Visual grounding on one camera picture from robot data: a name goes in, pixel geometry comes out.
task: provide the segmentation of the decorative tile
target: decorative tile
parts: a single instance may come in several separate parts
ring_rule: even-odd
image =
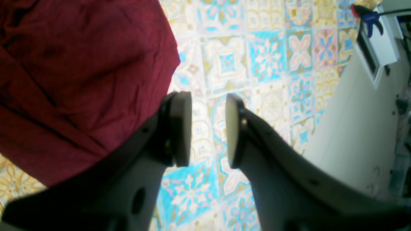
[[[312,25],[311,0],[284,0],[287,28],[307,28]]]
[[[197,15],[201,33],[236,32],[245,29],[245,7],[241,0],[199,0]]]
[[[289,90],[284,80],[261,83],[252,89],[255,114],[264,119],[290,143]]]
[[[16,197],[43,190],[45,187],[0,155],[0,208]]]
[[[337,24],[337,2],[314,0],[313,27],[334,27]]]
[[[318,111],[314,115],[314,123],[315,123],[315,128],[317,128],[318,124],[320,123],[321,116],[324,114],[324,110]]]
[[[148,228],[149,231],[158,231],[163,227],[163,224],[161,223],[160,216],[158,214],[158,208],[157,205],[154,208],[154,213],[151,218],[150,226]]]
[[[224,219],[220,205],[213,206],[210,211],[202,214],[200,217],[190,221],[187,224],[177,226],[172,223],[169,230],[189,230],[189,231],[213,231],[223,230]]]
[[[222,154],[217,164],[217,172],[220,195],[224,198],[251,187],[250,181],[239,169],[232,169],[230,167],[226,152]]]
[[[192,141],[190,163],[212,158],[215,153],[206,99],[192,101]]]
[[[285,28],[283,0],[246,0],[248,30]]]
[[[311,31],[288,31],[287,60],[290,74],[312,69]]]
[[[223,204],[224,230],[251,230],[261,229],[255,201],[251,189]]]
[[[315,110],[314,86],[314,78],[310,73],[290,79],[289,95],[292,123],[313,115]]]
[[[338,71],[338,77],[342,78],[342,76],[344,75],[344,71],[347,68],[347,65],[340,65],[337,67],[337,71]]]
[[[247,88],[247,58],[243,36],[203,38],[203,65],[208,96]]]
[[[196,15],[192,1],[160,0],[160,4],[175,35],[196,32]]]
[[[357,35],[358,31],[352,28],[338,29],[338,63],[340,65],[350,60]]]
[[[337,67],[326,68],[315,73],[315,108],[317,111],[326,108],[339,80]]]
[[[260,82],[285,74],[286,53],[283,31],[259,31],[249,35],[251,75]]]
[[[252,111],[250,103],[250,91],[236,92],[243,99],[247,109]],[[210,124],[216,153],[222,153],[227,150],[226,136],[226,95],[222,95],[208,100],[208,114],[210,115]]]
[[[210,211],[218,198],[217,171],[208,160],[164,175],[157,205],[167,224],[179,226]]]
[[[169,92],[189,91],[193,97],[205,97],[206,82],[199,39],[178,39],[177,44],[180,65],[173,74]]]
[[[375,9],[383,0],[355,0],[356,5],[362,5],[368,9]]]
[[[337,30],[323,29],[314,32],[315,69],[337,64]]]
[[[337,0],[337,25],[339,28],[355,27],[357,19],[351,12],[350,6],[355,3],[355,0]]]
[[[303,154],[314,133],[314,118],[309,117],[291,127],[291,146],[300,154]]]

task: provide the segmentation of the red cloth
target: red cloth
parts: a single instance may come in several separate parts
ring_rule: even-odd
[[[156,112],[179,64],[157,0],[0,0],[0,153],[47,186]]]

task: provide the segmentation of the blue floral tile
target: blue floral tile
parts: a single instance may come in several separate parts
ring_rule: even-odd
[[[177,44],[180,64],[173,73],[169,92],[189,91],[193,97],[206,97],[200,39],[197,37],[178,38]]]
[[[244,101],[244,105],[252,110],[251,91],[244,90],[235,92]],[[226,136],[226,96],[227,94],[208,99],[208,114],[210,116],[210,124],[214,146],[216,153],[223,153],[227,150]]]
[[[200,0],[197,3],[201,33],[242,31],[246,27],[244,1]]]
[[[286,71],[285,37],[282,30],[249,35],[251,76],[260,82],[279,79]]]
[[[261,229],[251,189],[225,201],[223,205],[224,230]]]
[[[289,94],[292,124],[314,114],[314,92],[314,78],[311,73],[305,73],[291,78]]]
[[[256,79],[247,75],[244,36],[202,38],[207,97],[248,88]]]
[[[312,31],[287,31],[287,67],[290,75],[312,70]]]
[[[307,28],[312,26],[311,0],[284,0],[287,28]]]
[[[338,64],[346,64],[354,51],[358,31],[353,28],[338,29]]]
[[[164,175],[157,201],[162,220],[178,226],[209,211],[219,203],[217,180],[211,159]]]
[[[337,25],[339,28],[355,27],[357,19],[351,12],[350,6],[355,3],[355,0],[337,0]]]
[[[321,120],[321,116],[324,114],[324,110],[318,111],[315,113],[314,116],[314,123],[315,123],[315,127],[318,126],[318,124],[320,123]]]
[[[231,197],[243,190],[251,188],[250,181],[239,169],[232,169],[227,153],[224,152],[217,163],[218,183],[220,195],[223,198]]]
[[[304,154],[305,149],[315,131],[315,121],[309,117],[291,126],[291,146],[299,154]]]

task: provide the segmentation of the white wall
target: white wall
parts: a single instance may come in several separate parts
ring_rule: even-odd
[[[384,8],[384,11],[392,11],[397,9],[407,9],[411,8],[410,0],[385,0],[381,3],[381,6]],[[397,15],[410,15],[411,13],[401,13]]]
[[[367,185],[387,188],[394,161],[398,113],[396,94],[407,84],[410,66],[401,44],[401,61],[375,89],[357,51],[338,83],[304,157],[330,175],[370,194]],[[374,168],[379,166],[380,176]]]

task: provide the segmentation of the patterned tile floor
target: patterned tile floor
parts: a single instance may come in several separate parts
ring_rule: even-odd
[[[380,0],[357,0],[375,6]],[[354,0],[160,0],[193,96],[187,168],[167,169],[151,230],[259,230],[248,179],[229,167],[225,96],[238,94],[303,154],[354,48]],[[0,209],[42,185],[0,157]]]

